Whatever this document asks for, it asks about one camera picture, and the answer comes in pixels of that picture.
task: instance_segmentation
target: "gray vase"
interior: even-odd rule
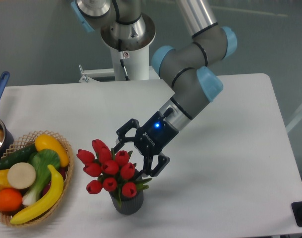
[[[110,192],[112,203],[116,210],[124,215],[131,215],[137,212],[143,204],[143,190],[137,191],[136,196],[128,198],[121,195],[121,207],[119,207],[113,192]]]

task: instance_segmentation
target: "yellow banana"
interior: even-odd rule
[[[48,169],[51,172],[51,187],[48,192],[33,205],[24,208],[14,215],[10,220],[11,224],[23,224],[40,216],[49,210],[61,197],[64,187],[63,177],[53,165],[48,165]]]

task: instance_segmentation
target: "table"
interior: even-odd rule
[[[291,203],[302,182],[271,81],[265,74],[220,76],[223,92],[164,149],[171,162],[150,182],[142,208],[116,212],[109,194],[87,194],[92,180],[75,158],[64,203],[43,224],[3,238],[241,238],[302,233]],[[127,120],[144,124],[173,91],[162,80],[7,87],[0,118],[15,138],[59,132],[78,149],[114,146]],[[132,160],[142,166],[137,150]]]

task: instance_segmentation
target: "cucumber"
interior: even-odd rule
[[[0,170],[10,169],[11,166],[20,162],[27,162],[30,155],[36,151],[37,149],[34,143],[16,150],[0,160]]]

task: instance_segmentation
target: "red tulip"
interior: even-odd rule
[[[115,178],[105,178],[105,180],[102,183],[102,187],[107,192],[112,192],[117,188],[117,181]]]
[[[80,161],[83,162],[84,165],[92,163],[95,159],[95,155],[92,152],[81,149],[77,151],[76,156],[80,159]]]
[[[98,139],[92,141],[92,146],[96,153],[99,153],[103,147],[108,148],[105,143]]]
[[[119,171],[119,166],[114,160],[107,160],[101,167],[102,171],[109,175],[115,175]]]
[[[105,163],[107,160],[112,159],[111,151],[107,147],[102,147],[98,154],[98,160],[100,163]]]
[[[128,182],[121,189],[122,195],[126,197],[134,197],[137,194],[136,185],[133,182]]]
[[[87,164],[87,165],[85,165],[83,170],[85,173],[87,173],[88,175],[90,175],[92,177],[98,177],[99,175],[101,175],[101,167],[97,163]]]
[[[89,194],[97,194],[100,193],[102,189],[102,183],[97,181],[97,180],[93,180],[91,181],[87,186],[86,186],[86,190]]]
[[[135,166],[132,163],[127,163],[124,167],[120,170],[120,175],[123,179],[131,179],[135,174]]]
[[[124,166],[129,162],[130,156],[127,151],[121,150],[115,156],[115,161],[118,163],[120,167]]]

